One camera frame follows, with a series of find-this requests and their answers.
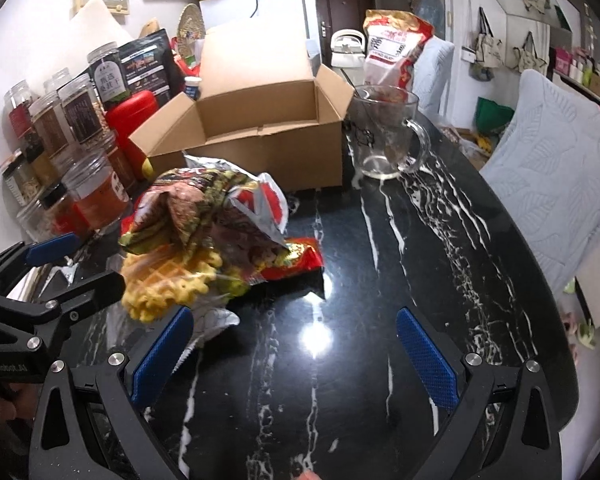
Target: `wooden door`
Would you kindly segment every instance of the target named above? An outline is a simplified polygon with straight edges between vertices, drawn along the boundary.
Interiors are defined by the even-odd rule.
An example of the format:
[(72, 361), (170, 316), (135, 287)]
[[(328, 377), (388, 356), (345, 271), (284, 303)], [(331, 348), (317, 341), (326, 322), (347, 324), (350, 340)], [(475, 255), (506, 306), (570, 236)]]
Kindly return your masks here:
[(331, 35), (343, 28), (362, 30), (367, 9), (375, 8), (375, 0), (315, 0), (320, 28), (322, 60), (331, 66)]

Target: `waffle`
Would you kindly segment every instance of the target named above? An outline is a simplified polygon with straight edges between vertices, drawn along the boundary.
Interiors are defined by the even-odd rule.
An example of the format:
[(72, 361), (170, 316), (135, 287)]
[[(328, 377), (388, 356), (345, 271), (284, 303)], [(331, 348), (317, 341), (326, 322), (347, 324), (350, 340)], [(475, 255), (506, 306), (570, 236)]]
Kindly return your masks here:
[(133, 319), (149, 323), (161, 318), (173, 304), (191, 306), (199, 294), (209, 291), (208, 282), (216, 279), (222, 266), (220, 254), (200, 249), (186, 264), (183, 254), (128, 254), (120, 274), (126, 290), (122, 306)]

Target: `glass mug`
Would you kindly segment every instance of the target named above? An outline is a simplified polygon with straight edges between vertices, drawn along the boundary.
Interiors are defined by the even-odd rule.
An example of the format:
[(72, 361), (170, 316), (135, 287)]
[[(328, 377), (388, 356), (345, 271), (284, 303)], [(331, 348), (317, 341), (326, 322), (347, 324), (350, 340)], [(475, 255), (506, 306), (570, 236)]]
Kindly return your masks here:
[[(414, 173), (429, 155), (429, 136), (415, 120), (418, 96), (396, 86), (356, 86), (346, 128), (353, 164), (366, 176), (386, 180)], [(420, 153), (410, 156), (411, 137)]]

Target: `black cable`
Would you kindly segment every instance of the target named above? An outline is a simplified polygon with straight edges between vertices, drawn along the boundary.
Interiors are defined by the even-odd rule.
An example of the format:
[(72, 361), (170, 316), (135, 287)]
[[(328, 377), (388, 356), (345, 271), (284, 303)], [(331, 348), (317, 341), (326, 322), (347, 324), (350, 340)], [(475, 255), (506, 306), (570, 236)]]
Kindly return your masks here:
[(260, 3), (259, 0), (256, 0), (256, 8), (255, 10), (251, 13), (250, 18), (253, 18), (256, 15), (256, 12), (258, 12), (258, 4)]

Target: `white refrigerator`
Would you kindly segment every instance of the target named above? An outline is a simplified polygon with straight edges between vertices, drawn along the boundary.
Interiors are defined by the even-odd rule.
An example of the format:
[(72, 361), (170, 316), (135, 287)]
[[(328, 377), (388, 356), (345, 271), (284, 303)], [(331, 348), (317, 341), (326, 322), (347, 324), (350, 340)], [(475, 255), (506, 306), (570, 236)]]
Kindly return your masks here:
[(200, 10), (205, 20), (205, 28), (243, 20), (254, 16), (271, 16), (288, 23), (298, 20), (304, 27), (307, 38), (307, 51), (310, 58), (320, 65), (320, 29), (315, 0), (202, 0)]

